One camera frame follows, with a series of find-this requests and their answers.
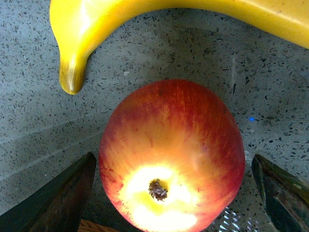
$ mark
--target red apple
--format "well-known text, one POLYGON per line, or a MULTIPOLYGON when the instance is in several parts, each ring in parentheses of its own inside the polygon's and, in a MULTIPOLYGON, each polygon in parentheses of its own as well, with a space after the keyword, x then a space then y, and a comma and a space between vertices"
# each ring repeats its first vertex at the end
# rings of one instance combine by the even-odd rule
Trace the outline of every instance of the red apple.
POLYGON ((198 232, 235 198, 245 168, 228 108, 187 80, 154 82, 112 113, 99 146, 104 190, 145 232, 198 232))

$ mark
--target banana peel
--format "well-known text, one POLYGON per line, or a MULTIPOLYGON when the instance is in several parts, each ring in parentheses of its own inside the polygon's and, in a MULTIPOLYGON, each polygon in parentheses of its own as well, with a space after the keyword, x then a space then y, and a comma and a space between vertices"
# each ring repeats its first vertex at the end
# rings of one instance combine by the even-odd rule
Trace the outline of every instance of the banana peel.
POLYGON ((81 90, 88 57, 119 26, 167 8, 223 13, 309 49, 307 0, 51 0, 50 23, 64 91, 74 95, 81 90))

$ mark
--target yellow banana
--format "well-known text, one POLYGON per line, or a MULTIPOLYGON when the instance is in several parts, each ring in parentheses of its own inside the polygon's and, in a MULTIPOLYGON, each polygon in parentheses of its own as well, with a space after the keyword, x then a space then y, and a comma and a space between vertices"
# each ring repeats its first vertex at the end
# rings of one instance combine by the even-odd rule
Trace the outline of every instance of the yellow banana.
POLYGON ((167 8, 220 12, 309 49, 308 0, 51 0, 62 88, 69 94, 81 90, 89 55, 119 26, 167 8))

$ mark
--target apple stem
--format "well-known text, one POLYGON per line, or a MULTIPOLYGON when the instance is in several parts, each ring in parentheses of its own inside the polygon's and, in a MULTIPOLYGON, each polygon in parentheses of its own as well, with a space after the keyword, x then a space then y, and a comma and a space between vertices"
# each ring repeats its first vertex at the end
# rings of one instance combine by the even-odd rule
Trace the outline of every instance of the apple stem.
POLYGON ((161 186, 159 179, 150 182, 148 190, 151 197, 156 198, 158 201, 163 201, 168 197, 168 190, 161 186))

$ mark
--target gray speckled countertop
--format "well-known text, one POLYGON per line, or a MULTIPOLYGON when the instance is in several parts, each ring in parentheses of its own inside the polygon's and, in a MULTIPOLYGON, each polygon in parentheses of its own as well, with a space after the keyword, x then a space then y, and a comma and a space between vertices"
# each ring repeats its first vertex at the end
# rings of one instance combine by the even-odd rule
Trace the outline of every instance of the gray speckled countertop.
MULTIPOLYGON (((309 51, 223 14, 171 9, 137 16, 90 56, 75 96, 58 82, 49 1, 0 6, 0 214, 87 151, 116 105, 164 78, 186 78, 217 93, 242 133, 241 190, 206 232, 274 231, 251 172, 260 153, 292 174, 309 173, 309 51)), ((104 195, 98 170, 85 219, 136 231, 104 195)))

